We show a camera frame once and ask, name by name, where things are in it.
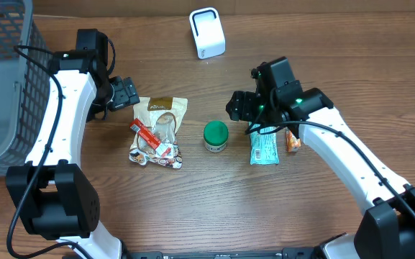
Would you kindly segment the green lid jar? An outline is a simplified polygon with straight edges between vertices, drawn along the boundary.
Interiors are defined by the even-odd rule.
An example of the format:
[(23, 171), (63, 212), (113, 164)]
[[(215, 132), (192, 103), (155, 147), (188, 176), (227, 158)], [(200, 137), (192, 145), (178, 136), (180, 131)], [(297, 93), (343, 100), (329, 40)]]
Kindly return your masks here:
[(219, 153), (227, 146), (229, 130), (221, 121), (211, 121), (204, 128), (204, 146), (213, 153)]

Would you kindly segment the beige snack pouch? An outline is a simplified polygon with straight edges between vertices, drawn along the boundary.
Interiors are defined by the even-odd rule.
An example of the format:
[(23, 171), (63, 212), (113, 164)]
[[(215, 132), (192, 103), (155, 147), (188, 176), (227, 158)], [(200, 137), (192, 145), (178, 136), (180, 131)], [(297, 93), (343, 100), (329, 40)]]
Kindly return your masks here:
[(162, 158), (136, 132), (129, 149), (129, 160), (140, 165), (155, 163), (161, 166), (180, 169), (182, 155), (176, 140), (183, 117), (188, 108), (188, 100), (178, 97), (142, 97), (133, 106), (134, 119), (139, 119), (161, 142), (171, 145), (173, 151), (168, 158)]

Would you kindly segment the teal wet wipes packet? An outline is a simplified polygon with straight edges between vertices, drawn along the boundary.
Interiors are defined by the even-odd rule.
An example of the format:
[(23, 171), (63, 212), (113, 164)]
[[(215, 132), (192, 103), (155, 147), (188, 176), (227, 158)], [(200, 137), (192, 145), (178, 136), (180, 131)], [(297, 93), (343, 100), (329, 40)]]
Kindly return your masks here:
[(279, 164), (276, 133), (270, 133), (275, 129), (276, 127), (267, 127), (249, 134), (251, 165)]

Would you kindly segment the small orange tissue pack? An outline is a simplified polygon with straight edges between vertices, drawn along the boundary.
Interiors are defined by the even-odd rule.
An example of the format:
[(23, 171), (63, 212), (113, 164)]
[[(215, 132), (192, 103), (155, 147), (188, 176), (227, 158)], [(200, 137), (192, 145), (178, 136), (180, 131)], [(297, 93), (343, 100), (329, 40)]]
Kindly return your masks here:
[(298, 139), (289, 128), (286, 129), (286, 149), (288, 153), (295, 153), (301, 146), (301, 141)]

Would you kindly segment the red candy bar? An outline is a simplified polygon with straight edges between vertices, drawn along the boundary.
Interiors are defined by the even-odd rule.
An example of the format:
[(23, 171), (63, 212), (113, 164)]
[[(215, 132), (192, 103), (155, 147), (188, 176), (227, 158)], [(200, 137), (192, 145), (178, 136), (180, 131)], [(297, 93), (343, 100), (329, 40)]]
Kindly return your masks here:
[(165, 144), (152, 133), (139, 119), (134, 119), (130, 128), (136, 132), (162, 158), (168, 158), (173, 151), (171, 145)]

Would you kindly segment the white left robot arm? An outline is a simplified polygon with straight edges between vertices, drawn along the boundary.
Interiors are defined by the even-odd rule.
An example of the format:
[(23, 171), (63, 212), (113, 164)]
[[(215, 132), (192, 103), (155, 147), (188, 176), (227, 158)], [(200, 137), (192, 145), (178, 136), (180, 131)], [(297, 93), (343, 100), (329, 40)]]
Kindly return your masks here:
[(97, 29), (80, 29), (76, 47), (54, 52), (47, 65), (31, 57), (50, 77), (50, 93), (40, 132), (24, 165), (6, 172), (6, 188), (16, 211), (6, 236), (12, 244), (17, 222), (30, 235), (54, 245), (29, 258), (69, 247), (79, 258), (131, 258), (125, 243), (100, 220), (99, 195), (81, 170), (81, 145), (86, 123), (96, 114), (115, 112), (138, 103), (130, 78), (111, 77), (115, 62), (108, 59), (113, 42)]

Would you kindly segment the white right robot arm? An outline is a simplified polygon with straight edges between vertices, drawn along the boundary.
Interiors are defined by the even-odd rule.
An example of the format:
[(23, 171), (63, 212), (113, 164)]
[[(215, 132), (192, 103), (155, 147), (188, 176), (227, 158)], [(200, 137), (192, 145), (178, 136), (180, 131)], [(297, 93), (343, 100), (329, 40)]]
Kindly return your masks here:
[(310, 258), (415, 258), (415, 186), (393, 172), (356, 136), (320, 89), (303, 90), (285, 57), (252, 69), (253, 92), (235, 91), (230, 119), (246, 134), (288, 129), (335, 172), (362, 214), (355, 234), (311, 249)]

